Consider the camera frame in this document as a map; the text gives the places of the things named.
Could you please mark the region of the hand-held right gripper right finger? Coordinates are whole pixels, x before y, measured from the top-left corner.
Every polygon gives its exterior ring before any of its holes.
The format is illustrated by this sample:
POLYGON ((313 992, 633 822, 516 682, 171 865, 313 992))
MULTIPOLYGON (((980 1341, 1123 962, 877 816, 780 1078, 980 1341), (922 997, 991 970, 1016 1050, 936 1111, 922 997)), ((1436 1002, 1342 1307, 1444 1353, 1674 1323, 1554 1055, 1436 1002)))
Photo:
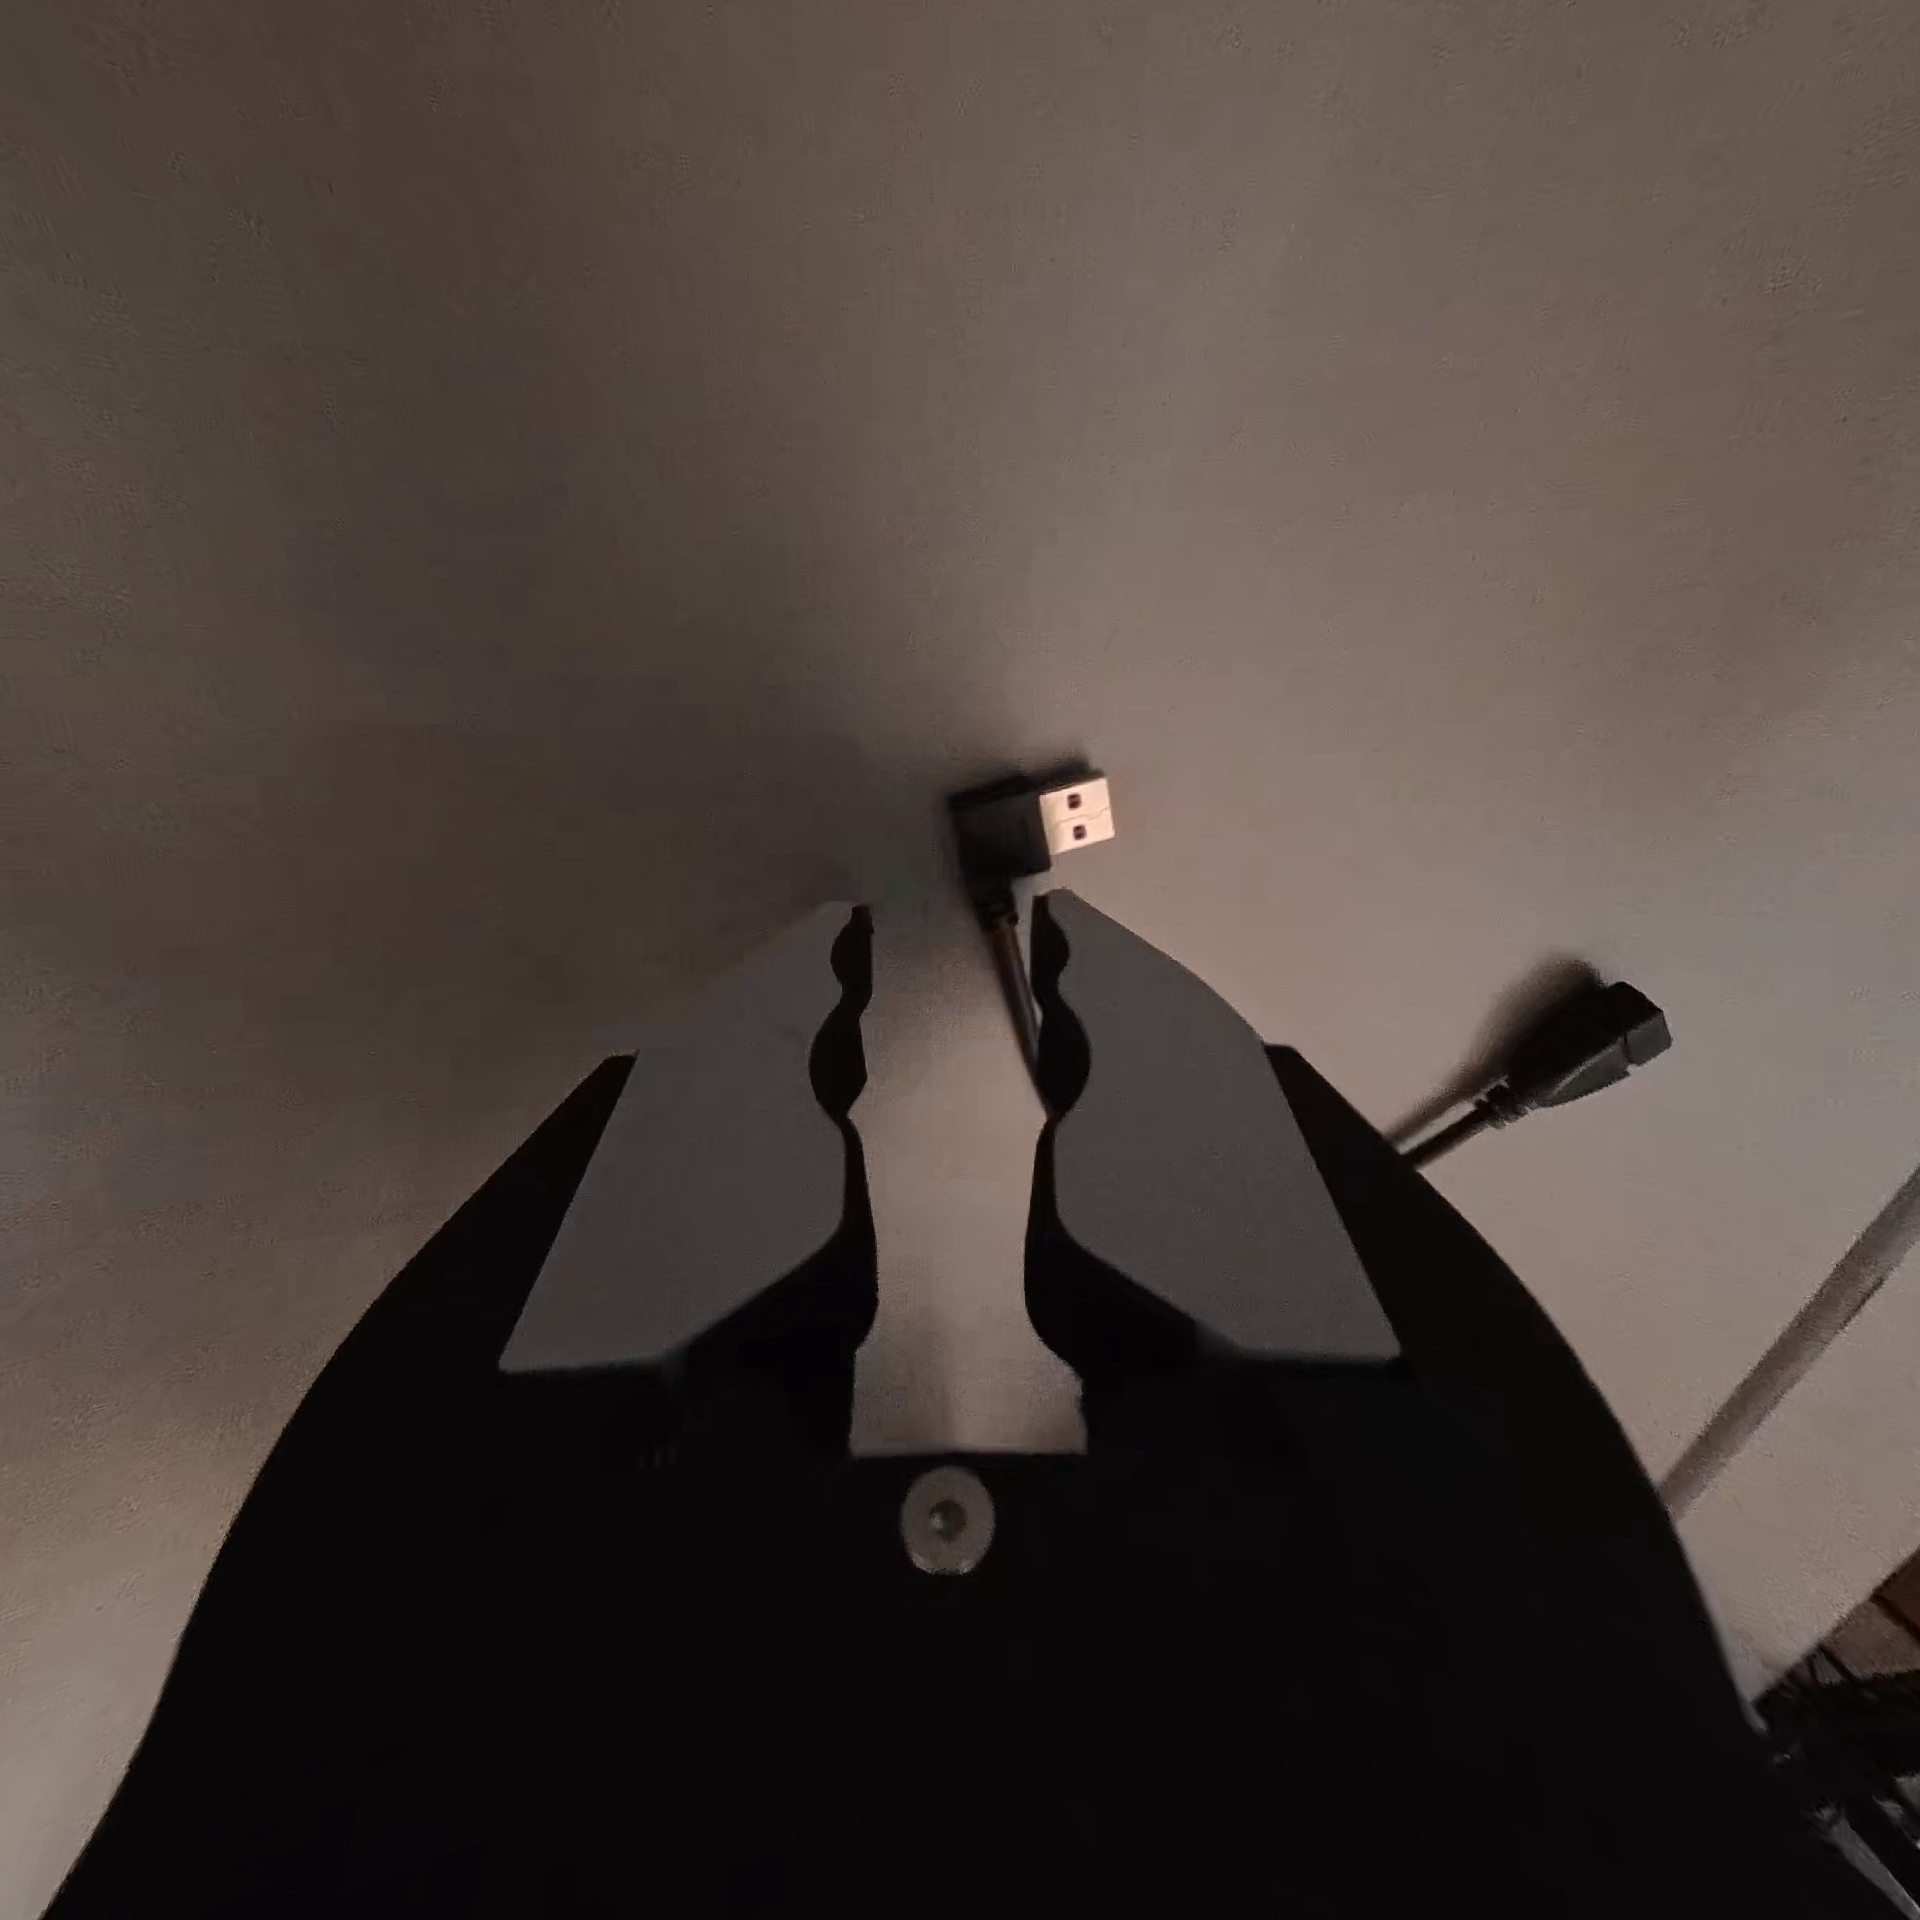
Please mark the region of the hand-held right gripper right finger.
POLYGON ((1402 1348, 1256 1027, 1068 888, 1043 927, 1086 1071, 1055 1134, 1068 1238, 1255 1359, 1390 1366, 1402 1348))

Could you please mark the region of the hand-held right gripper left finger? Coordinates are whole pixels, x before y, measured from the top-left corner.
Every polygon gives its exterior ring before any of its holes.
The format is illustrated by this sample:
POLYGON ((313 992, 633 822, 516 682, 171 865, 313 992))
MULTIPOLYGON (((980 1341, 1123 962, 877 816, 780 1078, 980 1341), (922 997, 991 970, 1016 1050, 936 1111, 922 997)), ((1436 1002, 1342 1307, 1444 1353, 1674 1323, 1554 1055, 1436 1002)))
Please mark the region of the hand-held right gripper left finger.
POLYGON ((509 1333, 504 1373, 652 1369, 818 1269, 875 1318, 873 913, 828 901, 639 1034, 509 1333))

